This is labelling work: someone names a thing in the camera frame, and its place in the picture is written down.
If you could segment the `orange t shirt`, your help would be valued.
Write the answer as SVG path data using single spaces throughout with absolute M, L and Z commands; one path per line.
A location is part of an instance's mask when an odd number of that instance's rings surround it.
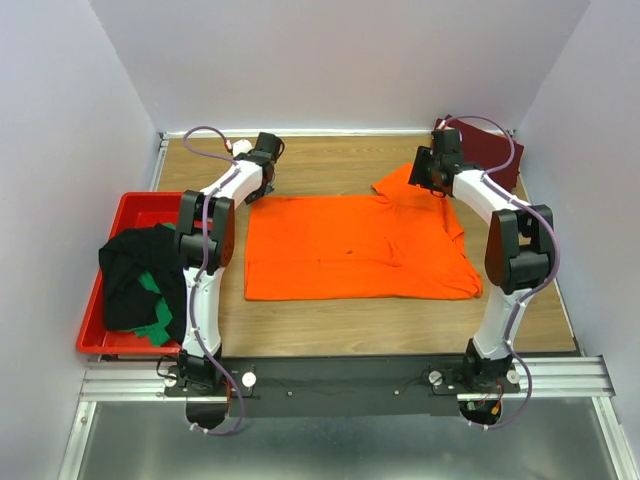
M 249 216 L 244 296 L 252 301 L 483 293 L 446 197 L 409 184 L 403 165 L 368 195 L 280 196 Z

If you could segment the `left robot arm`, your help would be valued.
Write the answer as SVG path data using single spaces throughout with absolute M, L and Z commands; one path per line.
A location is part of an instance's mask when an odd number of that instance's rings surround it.
M 186 286 L 184 338 L 176 365 L 163 375 L 171 397 L 212 396 L 232 383 L 221 362 L 220 290 L 235 248 L 236 210 L 273 191 L 283 140 L 261 132 L 255 141 L 231 141 L 220 130 L 199 126 L 182 138 L 188 151 L 225 160 L 228 170 L 180 199 L 174 250 Z

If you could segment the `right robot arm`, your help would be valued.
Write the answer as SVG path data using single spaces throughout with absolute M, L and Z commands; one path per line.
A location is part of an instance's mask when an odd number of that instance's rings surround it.
M 552 211 L 520 200 L 487 171 L 467 163 L 461 133 L 447 127 L 432 132 L 429 147 L 418 148 L 409 183 L 463 202 L 489 227 L 484 257 L 489 300 L 457 373 L 466 388 L 483 391 L 507 378 L 525 310 L 557 274 Z

